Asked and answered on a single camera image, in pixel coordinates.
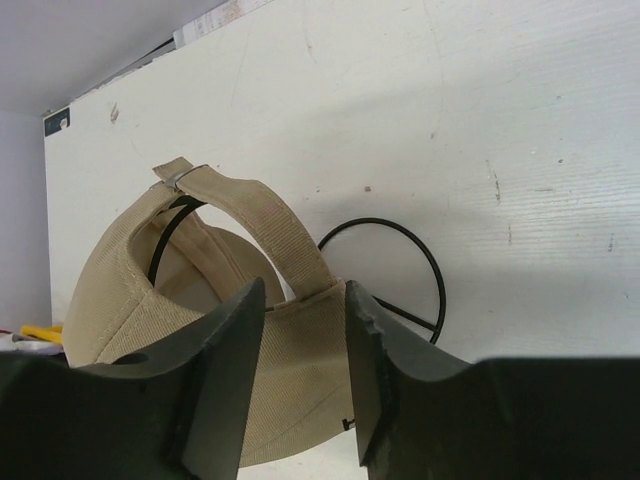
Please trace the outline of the yellow plastic tray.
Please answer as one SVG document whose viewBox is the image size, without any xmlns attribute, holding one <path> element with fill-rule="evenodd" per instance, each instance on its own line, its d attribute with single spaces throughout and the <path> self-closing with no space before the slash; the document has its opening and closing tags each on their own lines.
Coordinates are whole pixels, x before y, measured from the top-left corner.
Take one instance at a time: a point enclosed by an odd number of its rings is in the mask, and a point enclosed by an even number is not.
<svg viewBox="0 0 640 480">
<path fill-rule="evenodd" d="M 45 342 L 61 345 L 62 331 L 63 331 L 63 327 L 61 325 L 55 325 L 50 327 L 24 325 L 20 329 L 20 334 L 22 336 L 34 338 L 38 341 L 45 341 Z"/>
</svg>

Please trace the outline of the blue table corner label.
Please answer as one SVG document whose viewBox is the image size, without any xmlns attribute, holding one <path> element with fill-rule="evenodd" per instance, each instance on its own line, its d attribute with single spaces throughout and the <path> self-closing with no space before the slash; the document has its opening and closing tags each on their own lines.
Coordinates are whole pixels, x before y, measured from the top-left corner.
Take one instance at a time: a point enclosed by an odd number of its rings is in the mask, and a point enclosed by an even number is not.
<svg viewBox="0 0 640 480">
<path fill-rule="evenodd" d="M 53 112 L 43 119 L 44 137 L 47 138 L 58 133 L 71 125 L 70 107 L 66 106 Z"/>
</svg>

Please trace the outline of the papers behind table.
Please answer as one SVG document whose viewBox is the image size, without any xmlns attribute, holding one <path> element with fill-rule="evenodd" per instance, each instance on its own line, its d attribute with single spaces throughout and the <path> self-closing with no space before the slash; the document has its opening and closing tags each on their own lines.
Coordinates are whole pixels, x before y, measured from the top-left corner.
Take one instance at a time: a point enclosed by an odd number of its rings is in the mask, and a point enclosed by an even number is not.
<svg viewBox="0 0 640 480">
<path fill-rule="evenodd" d="M 268 3 L 270 0 L 226 1 L 176 30 L 173 34 L 175 47 L 183 48 Z"/>
</svg>

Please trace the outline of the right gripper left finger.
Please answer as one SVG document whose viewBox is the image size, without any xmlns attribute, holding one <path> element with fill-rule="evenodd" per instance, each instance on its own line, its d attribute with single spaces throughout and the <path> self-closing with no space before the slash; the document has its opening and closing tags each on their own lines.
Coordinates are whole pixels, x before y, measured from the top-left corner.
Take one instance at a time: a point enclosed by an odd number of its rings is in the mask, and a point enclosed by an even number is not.
<svg viewBox="0 0 640 480">
<path fill-rule="evenodd" d="M 265 318 L 256 279 L 110 363 L 1 357 L 5 479 L 233 479 Z"/>
</svg>

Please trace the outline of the beige baseball cap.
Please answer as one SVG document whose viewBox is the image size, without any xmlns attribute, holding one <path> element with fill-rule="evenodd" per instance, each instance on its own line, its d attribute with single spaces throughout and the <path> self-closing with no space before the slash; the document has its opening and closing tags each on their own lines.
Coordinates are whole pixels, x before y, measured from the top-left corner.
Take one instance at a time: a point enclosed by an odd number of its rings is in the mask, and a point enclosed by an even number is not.
<svg viewBox="0 0 640 480">
<path fill-rule="evenodd" d="M 353 416 L 345 283 L 289 206 L 257 180 L 177 158 L 106 229 L 63 324 L 74 367 L 112 364 L 252 292 L 263 330 L 240 463 L 304 452 Z"/>
</svg>

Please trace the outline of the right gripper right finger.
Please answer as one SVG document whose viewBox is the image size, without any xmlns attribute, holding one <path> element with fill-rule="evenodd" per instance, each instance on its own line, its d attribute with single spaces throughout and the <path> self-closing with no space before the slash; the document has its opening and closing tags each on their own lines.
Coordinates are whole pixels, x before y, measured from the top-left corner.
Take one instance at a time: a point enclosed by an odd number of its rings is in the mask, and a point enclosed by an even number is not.
<svg viewBox="0 0 640 480">
<path fill-rule="evenodd" d="M 346 287 L 358 457 L 372 479 L 635 479 L 637 358 L 465 362 Z"/>
</svg>

